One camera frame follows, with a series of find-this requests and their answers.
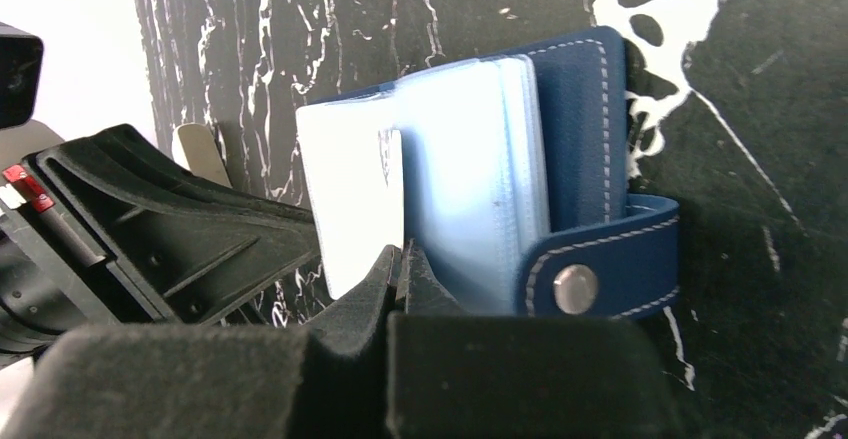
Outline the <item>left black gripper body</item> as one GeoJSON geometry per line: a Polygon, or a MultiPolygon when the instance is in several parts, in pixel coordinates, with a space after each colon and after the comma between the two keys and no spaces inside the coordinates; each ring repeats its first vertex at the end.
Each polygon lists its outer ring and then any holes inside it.
{"type": "Polygon", "coordinates": [[[1,170],[1,361],[38,356],[86,324],[161,323],[154,290],[28,154],[1,170]]]}

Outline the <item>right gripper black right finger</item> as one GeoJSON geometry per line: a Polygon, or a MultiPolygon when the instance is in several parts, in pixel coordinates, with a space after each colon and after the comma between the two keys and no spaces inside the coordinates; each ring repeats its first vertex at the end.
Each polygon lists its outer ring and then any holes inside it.
{"type": "Polygon", "coordinates": [[[683,422],[629,321],[467,314],[409,244],[388,318],[394,438],[679,438],[683,422]]]}

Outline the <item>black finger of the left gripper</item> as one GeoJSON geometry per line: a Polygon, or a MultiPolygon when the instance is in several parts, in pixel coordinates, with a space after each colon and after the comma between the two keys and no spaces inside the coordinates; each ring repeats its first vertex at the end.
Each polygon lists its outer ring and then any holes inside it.
{"type": "Polygon", "coordinates": [[[198,177],[133,127],[47,148],[51,234],[120,322],[213,323],[318,256],[312,215],[198,177]]]}

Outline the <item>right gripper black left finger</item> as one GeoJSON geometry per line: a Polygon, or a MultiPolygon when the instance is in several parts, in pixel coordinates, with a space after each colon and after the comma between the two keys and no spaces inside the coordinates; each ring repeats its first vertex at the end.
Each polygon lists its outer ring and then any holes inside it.
{"type": "Polygon", "coordinates": [[[87,326],[38,363],[5,438],[381,438],[401,252],[309,322],[87,326]]]}

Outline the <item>blue leather card holder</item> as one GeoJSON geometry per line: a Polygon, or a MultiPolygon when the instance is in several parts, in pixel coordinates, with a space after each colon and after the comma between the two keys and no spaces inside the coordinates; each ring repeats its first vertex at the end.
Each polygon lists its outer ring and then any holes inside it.
{"type": "Polygon", "coordinates": [[[625,89],[624,40],[600,26],[300,107],[330,297],[411,242],[478,314],[670,306],[679,206],[628,189],[625,89]]]}

